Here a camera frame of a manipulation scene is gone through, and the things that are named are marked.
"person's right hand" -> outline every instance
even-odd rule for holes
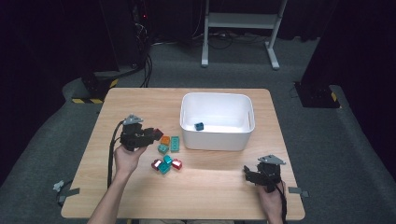
[[[285,191],[285,182],[277,184],[282,193]],[[268,193],[267,187],[257,185],[257,191],[259,192],[260,203],[262,205],[262,211],[267,217],[269,224],[282,224],[282,200],[280,193],[277,189]]]

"human hand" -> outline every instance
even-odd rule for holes
[[[145,152],[147,147],[140,147],[135,151],[129,151],[124,145],[120,145],[114,150],[116,161],[116,176],[128,179],[139,163],[140,156]]]
[[[282,193],[285,192],[285,182],[279,182],[277,187],[282,191]],[[262,211],[267,217],[268,223],[282,224],[282,200],[280,198],[280,192],[275,189],[268,193],[267,187],[261,185],[257,185],[257,191],[259,192]]]

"pile of blocks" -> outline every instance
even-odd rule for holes
[[[182,162],[178,159],[172,159],[169,155],[165,155],[169,148],[171,152],[178,152],[179,151],[179,138],[178,136],[166,136],[164,135],[161,138],[161,143],[158,146],[158,151],[161,152],[163,156],[163,161],[155,160],[151,166],[154,170],[160,171],[163,175],[169,172],[171,166],[180,170],[182,166]]]

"gray floor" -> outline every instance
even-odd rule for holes
[[[395,182],[362,133],[342,89],[331,86],[342,108],[322,109],[302,107],[293,88],[317,41],[278,39],[278,71],[272,70],[262,42],[246,41],[209,49],[207,68],[200,66],[201,48],[153,46],[149,86],[268,89],[297,183],[310,193],[304,198],[305,219],[296,223],[396,223]],[[218,48],[227,44],[210,43]],[[117,88],[138,87],[142,81],[143,71],[121,78]],[[66,103],[38,130],[2,186],[0,223],[87,221],[63,218],[52,189],[60,180],[73,179],[102,107],[71,103],[78,83],[64,87]]]

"building block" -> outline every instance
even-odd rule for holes
[[[158,145],[158,151],[161,152],[162,154],[166,154],[166,152],[169,150],[169,147],[163,144]]]
[[[158,167],[160,166],[161,163],[162,163],[162,161],[160,161],[160,160],[155,160],[155,161],[151,164],[151,167],[152,167],[154,170],[158,171],[158,170],[159,170]]]
[[[171,152],[178,152],[178,144],[179,144],[179,138],[178,136],[172,136],[171,137]]]
[[[170,141],[171,141],[171,137],[169,137],[169,136],[164,135],[161,138],[161,144],[163,144],[163,145],[169,146]]]
[[[196,131],[201,131],[204,129],[204,124],[202,122],[194,124]]]
[[[172,166],[177,168],[178,170],[180,170],[182,165],[183,165],[183,163],[180,160],[178,160],[178,159],[172,160]]]
[[[171,158],[170,156],[168,156],[168,155],[165,155],[165,156],[163,157],[163,161],[164,161],[165,163],[167,163],[167,164],[171,164],[171,163],[172,163],[172,158]]]
[[[164,175],[171,169],[171,165],[166,162],[161,162],[160,166],[158,166],[158,169]]]

